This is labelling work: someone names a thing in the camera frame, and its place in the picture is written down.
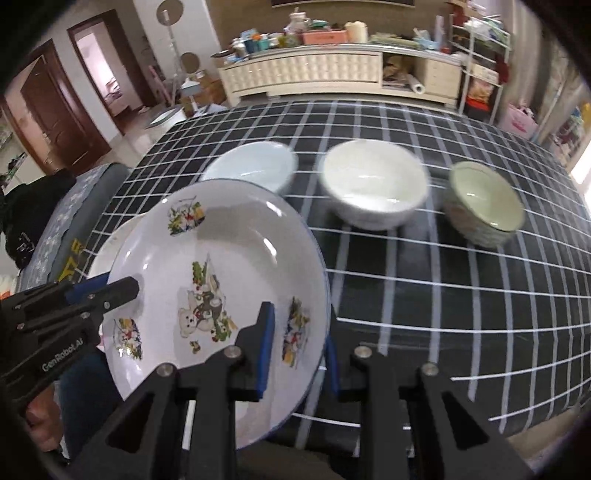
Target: drawer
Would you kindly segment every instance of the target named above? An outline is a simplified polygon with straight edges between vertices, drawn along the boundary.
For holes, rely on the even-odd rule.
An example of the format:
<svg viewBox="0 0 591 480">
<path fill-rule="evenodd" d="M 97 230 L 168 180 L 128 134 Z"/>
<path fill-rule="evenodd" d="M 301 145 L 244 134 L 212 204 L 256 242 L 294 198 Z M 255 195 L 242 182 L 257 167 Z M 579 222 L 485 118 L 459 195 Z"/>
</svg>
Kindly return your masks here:
<svg viewBox="0 0 591 480">
<path fill-rule="evenodd" d="M 381 59 L 375 55 L 328 53 L 261 60 L 227 70 L 230 92 L 298 82 L 375 82 Z"/>
</svg>

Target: cartoon-printed plate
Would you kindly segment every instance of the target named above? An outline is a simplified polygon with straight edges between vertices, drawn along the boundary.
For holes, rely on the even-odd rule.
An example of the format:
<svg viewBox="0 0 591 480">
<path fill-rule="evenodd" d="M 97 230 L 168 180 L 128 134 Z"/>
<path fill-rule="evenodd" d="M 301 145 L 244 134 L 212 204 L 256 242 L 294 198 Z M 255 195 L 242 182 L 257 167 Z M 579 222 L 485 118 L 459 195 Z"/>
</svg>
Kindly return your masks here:
<svg viewBox="0 0 591 480">
<path fill-rule="evenodd" d="M 269 381 L 236 404 L 236 446 L 277 428 L 322 358 L 330 294 L 318 244 L 284 200 L 240 180 L 208 180 L 163 199 L 125 240 L 109 282 L 133 276 L 137 299 L 105 315 L 105 353 L 123 398 L 159 364 L 199 364 L 275 306 Z"/>
<path fill-rule="evenodd" d="M 131 231 L 135 228 L 135 226 L 139 223 L 145 213 L 141 215 L 133 217 L 131 220 L 128 220 L 123 225 L 120 225 L 117 230 L 115 230 L 111 236 L 107 239 L 107 241 L 103 244 L 100 248 L 99 252 L 96 254 L 95 259 L 90 266 L 90 270 L 88 271 L 88 278 L 98 277 L 103 273 L 108 273 L 111 271 L 111 267 L 113 266 L 113 262 L 115 261 L 115 257 L 117 256 L 117 252 L 125 242 L 127 236 L 131 233 Z M 100 344 L 96 347 L 101 350 L 105 351 L 105 346 L 103 345 L 102 338 L 103 338 L 103 326 L 99 327 L 99 335 L 101 338 Z"/>
</svg>

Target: black and white tablecloth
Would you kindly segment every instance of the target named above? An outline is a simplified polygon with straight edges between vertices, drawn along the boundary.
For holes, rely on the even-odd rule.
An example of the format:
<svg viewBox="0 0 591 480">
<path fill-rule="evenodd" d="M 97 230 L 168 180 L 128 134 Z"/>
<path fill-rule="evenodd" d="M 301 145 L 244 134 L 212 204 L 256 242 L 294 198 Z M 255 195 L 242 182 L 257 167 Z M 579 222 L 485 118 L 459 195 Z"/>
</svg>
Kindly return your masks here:
<svg viewBox="0 0 591 480">
<path fill-rule="evenodd" d="M 352 138 L 402 145 L 428 167 L 431 195 L 408 224 L 360 231 L 329 209 L 315 168 L 329 148 Z M 318 240 L 337 316 L 360 342 L 399 356 L 404 367 L 439 363 L 505 435 L 586 401 L 591 228 L 582 198 L 547 151 L 446 113 L 378 102 L 294 101 L 177 124 L 102 215 L 79 277 L 119 225 L 198 181 L 222 153 L 264 139 L 283 142 L 299 155 L 287 200 Z M 525 206 L 525 225 L 503 248 L 467 243 L 441 212 L 449 169 L 465 160 L 494 168 Z M 358 407 L 335 404 L 323 379 L 321 368 L 306 401 L 275 438 L 354 452 Z"/>
</svg>

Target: wooden door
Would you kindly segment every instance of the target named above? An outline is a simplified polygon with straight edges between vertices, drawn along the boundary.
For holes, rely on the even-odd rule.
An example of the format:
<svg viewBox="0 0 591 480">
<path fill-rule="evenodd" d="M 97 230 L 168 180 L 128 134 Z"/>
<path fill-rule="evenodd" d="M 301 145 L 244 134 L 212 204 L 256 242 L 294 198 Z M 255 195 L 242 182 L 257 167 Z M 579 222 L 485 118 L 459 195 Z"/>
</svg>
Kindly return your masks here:
<svg viewBox="0 0 591 480">
<path fill-rule="evenodd" d="M 115 45 L 115 50 L 119 55 L 119 59 L 125 67 L 125 71 L 129 76 L 129 81 L 134 86 L 140 100 L 142 100 L 142 103 L 145 106 L 155 106 L 158 102 L 156 101 L 154 92 L 152 92 L 152 89 L 148 85 L 148 81 L 139 66 L 138 60 L 135 58 L 134 51 L 131 49 L 129 41 L 125 36 L 125 31 L 117 16 L 117 12 L 115 10 L 109 10 L 108 12 L 102 13 L 100 17 L 103 22 L 105 22 L 105 26 L 113 41 L 113 45 Z"/>
<path fill-rule="evenodd" d="M 80 174 L 102 156 L 102 149 L 93 144 L 74 117 L 43 57 L 33 67 L 21 93 L 65 168 Z"/>
</svg>

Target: paper towel roll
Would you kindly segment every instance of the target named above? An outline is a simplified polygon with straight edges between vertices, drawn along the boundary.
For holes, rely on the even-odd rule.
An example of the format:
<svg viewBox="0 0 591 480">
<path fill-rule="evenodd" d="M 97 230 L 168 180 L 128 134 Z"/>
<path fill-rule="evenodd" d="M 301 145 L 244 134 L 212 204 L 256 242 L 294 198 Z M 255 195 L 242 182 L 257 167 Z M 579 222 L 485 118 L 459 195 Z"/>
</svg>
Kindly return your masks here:
<svg viewBox="0 0 591 480">
<path fill-rule="evenodd" d="M 412 75 L 407 75 L 408 85 L 414 93 L 425 93 L 425 86 Z"/>
</svg>

